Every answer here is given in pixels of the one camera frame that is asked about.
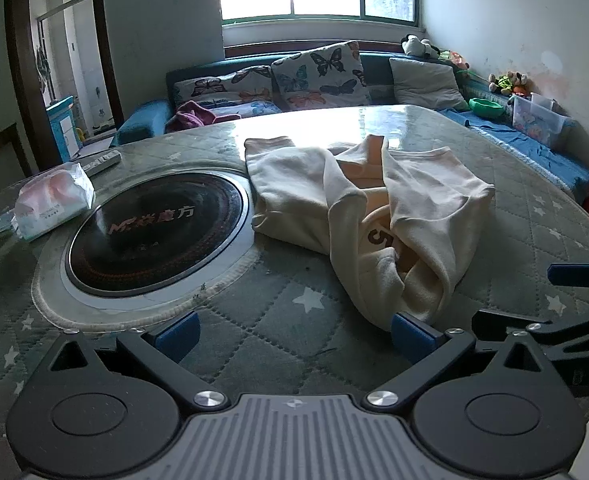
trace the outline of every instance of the pink and white packaging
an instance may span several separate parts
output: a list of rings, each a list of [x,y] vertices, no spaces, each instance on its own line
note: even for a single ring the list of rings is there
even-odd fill
[[[80,164],[64,164],[40,174],[19,191],[12,223],[17,234],[33,240],[87,211],[94,186]]]

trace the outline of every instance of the maroon towel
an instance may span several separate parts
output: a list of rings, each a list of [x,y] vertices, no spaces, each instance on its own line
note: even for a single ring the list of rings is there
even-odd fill
[[[177,108],[177,113],[166,123],[166,133],[180,132],[190,128],[206,126],[206,124],[223,123],[241,119],[239,114],[216,116],[194,101],[188,101]]]

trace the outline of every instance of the metal bolt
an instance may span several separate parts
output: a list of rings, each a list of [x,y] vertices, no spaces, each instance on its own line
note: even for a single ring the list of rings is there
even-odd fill
[[[206,408],[213,408],[220,406],[225,401],[225,395],[220,392],[214,392],[212,390],[204,390],[197,393],[194,396],[194,402],[199,406]]]
[[[373,406],[392,406],[399,402],[399,396],[388,390],[370,392],[366,398]]]

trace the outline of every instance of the brown wooden door frame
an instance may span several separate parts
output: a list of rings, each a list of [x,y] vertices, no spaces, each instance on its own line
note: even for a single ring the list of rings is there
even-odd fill
[[[39,170],[43,171],[60,164],[62,160],[52,135],[46,105],[40,91],[39,74],[34,62],[34,46],[30,28],[30,0],[3,1],[8,60],[18,108],[34,160],[36,160]],[[92,1],[101,67],[114,125],[118,128],[124,123],[124,113],[119,101],[112,57],[110,56],[104,2],[103,0]]]

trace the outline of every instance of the sofa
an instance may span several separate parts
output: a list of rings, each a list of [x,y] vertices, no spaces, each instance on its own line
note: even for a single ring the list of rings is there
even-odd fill
[[[155,100],[139,106],[128,120],[117,130],[114,135],[112,146],[121,146],[129,142],[148,139],[164,134],[165,123],[174,115],[179,103],[173,100],[174,85],[177,82],[206,76],[222,76],[236,72],[243,68],[270,65],[274,61],[285,56],[291,56],[295,52],[280,52],[278,54],[261,54],[259,56],[234,57],[222,61],[216,61],[190,68],[173,70],[166,74],[166,86],[168,98]],[[404,54],[393,54],[389,52],[361,52],[361,62],[367,88],[370,91],[372,105],[395,104],[393,93],[393,78],[389,65],[390,57],[401,57],[406,59],[417,59],[425,62],[433,62],[449,65],[456,73],[457,68],[450,62],[434,59],[418,59]],[[272,81],[274,102],[281,110],[286,111],[287,107],[280,102],[280,92],[276,80]]]

